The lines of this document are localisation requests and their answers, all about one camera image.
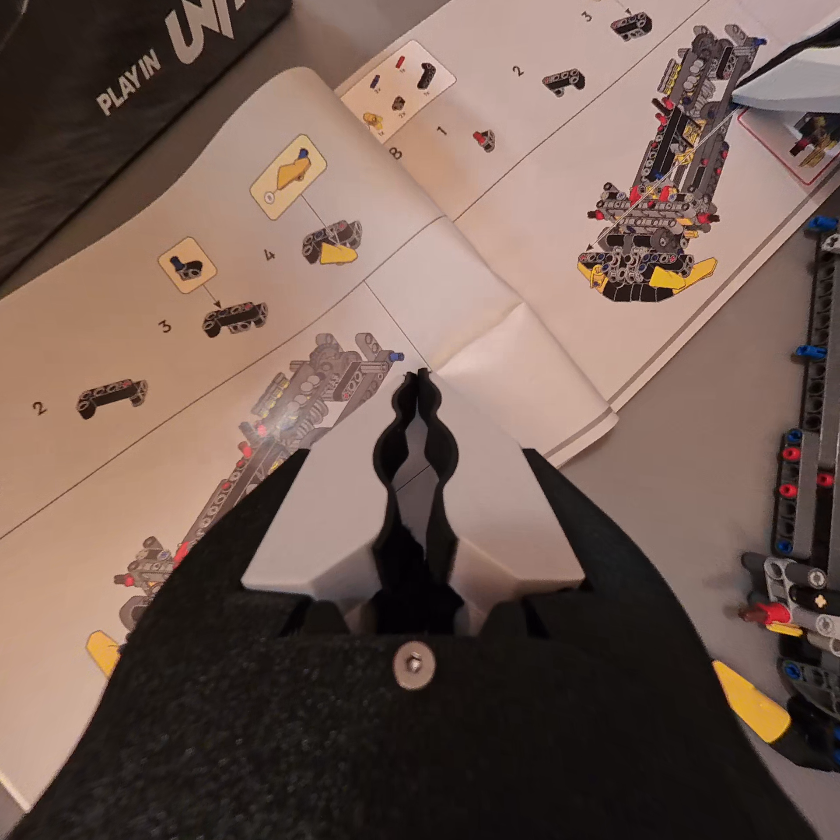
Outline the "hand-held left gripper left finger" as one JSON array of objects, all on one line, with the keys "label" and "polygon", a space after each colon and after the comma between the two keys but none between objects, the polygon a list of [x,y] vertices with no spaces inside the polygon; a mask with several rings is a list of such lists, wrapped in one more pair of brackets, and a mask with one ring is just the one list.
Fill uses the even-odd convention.
[{"label": "hand-held left gripper left finger", "polygon": [[368,602],[413,613],[426,589],[424,549],[403,523],[394,479],[408,460],[417,375],[355,409],[309,451],[241,583],[308,595],[342,614]]}]

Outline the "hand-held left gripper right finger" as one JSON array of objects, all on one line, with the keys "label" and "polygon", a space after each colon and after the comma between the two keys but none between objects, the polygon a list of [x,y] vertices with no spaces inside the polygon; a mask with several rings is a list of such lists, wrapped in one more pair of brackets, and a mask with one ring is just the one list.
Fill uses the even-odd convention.
[{"label": "hand-held left gripper right finger", "polygon": [[417,372],[425,457],[437,476],[426,537],[436,583],[460,598],[457,634],[492,609],[577,587],[585,574],[519,443],[450,384]]}]

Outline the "lego car chassis model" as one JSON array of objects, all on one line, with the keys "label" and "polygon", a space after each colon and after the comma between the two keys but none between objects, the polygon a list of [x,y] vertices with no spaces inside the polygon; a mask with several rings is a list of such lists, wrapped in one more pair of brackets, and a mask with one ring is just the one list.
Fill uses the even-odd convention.
[{"label": "lego car chassis model", "polygon": [[839,770],[839,249],[838,219],[816,216],[799,424],[782,434],[768,553],[746,552],[752,589],[738,615],[778,639],[782,706],[716,661],[730,707],[787,760]]}]

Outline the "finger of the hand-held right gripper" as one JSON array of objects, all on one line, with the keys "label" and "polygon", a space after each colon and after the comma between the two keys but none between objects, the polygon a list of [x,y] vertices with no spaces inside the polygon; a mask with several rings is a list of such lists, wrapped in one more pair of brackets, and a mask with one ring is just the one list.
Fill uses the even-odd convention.
[{"label": "finger of the hand-held right gripper", "polygon": [[731,100],[764,111],[839,113],[838,14],[742,77]]}]

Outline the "black lego set box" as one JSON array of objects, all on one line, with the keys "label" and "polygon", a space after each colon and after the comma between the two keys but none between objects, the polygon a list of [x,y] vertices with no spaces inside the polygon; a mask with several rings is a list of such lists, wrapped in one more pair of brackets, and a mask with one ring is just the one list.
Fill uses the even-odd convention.
[{"label": "black lego set box", "polygon": [[2,280],[291,6],[2,1]]}]

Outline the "lego instruction booklet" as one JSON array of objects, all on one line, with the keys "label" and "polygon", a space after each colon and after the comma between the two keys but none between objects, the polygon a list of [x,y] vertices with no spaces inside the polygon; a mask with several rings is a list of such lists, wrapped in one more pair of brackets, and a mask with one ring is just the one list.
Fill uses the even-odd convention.
[{"label": "lego instruction booklet", "polygon": [[427,367],[560,466],[838,185],[739,80],[837,2],[450,2],[285,69],[2,298],[2,786],[69,759],[206,534]]}]

